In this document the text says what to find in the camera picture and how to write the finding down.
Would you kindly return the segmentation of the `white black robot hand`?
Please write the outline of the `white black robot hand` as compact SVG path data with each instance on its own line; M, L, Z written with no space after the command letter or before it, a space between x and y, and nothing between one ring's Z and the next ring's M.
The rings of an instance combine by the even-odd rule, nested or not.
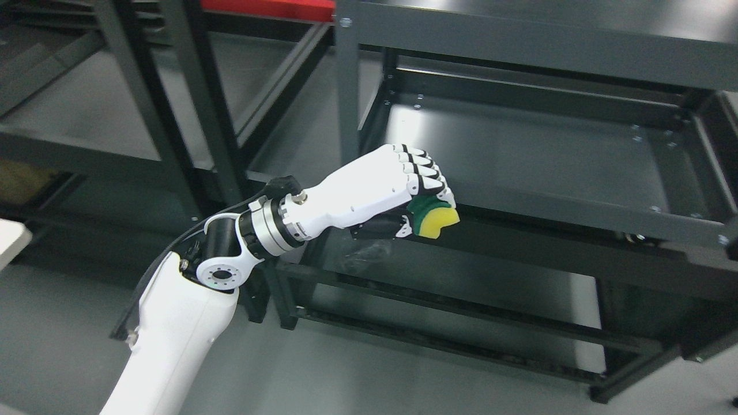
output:
M284 208L306 240L329 228L353 229L366 239L406 238L416 236L406 207L422 195L436 196L457 210L453 190L427 152L385 144L305 189L303 202L287 201Z

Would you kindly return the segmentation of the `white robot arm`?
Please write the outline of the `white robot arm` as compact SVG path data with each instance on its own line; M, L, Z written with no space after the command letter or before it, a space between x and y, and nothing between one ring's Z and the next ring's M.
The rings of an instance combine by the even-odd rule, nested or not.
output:
M267 250L269 203L297 196L293 176L219 211L175 239L147 268L111 333L131 349L102 414L177 414L214 341L229 326L240 287Z

